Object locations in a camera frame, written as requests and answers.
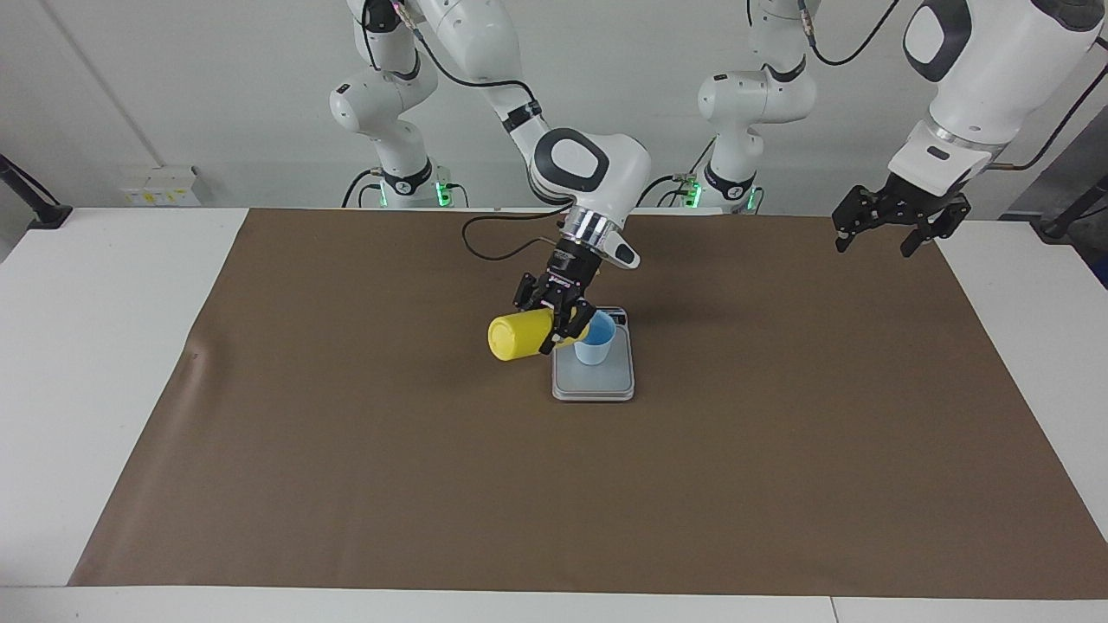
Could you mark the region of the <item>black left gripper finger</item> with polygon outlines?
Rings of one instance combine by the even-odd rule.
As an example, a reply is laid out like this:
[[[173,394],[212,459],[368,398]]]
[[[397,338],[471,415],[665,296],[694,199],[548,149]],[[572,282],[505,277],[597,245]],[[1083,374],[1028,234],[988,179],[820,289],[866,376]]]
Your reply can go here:
[[[934,216],[919,218],[915,229],[902,241],[902,256],[910,259],[925,243],[948,238],[962,224],[972,210],[965,195],[955,195],[945,208],[938,210]]]
[[[879,193],[861,185],[847,192],[847,197],[839,202],[834,210],[835,247],[840,254],[847,252],[859,233],[882,225],[879,208],[881,208]]]

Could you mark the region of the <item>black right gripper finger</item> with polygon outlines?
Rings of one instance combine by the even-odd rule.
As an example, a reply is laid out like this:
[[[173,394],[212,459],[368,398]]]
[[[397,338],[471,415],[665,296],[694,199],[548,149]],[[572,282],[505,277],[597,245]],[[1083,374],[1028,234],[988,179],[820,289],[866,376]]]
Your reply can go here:
[[[546,299],[548,292],[548,273],[523,273],[513,297],[516,312],[533,312],[533,309],[550,307]]]
[[[550,330],[538,343],[538,354],[548,356],[557,348],[579,343],[589,334],[589,321],[594,318],[594,305],[589,302],[576,302],[571,306],[557,309],[544,306],[541,312],[550,316]]]

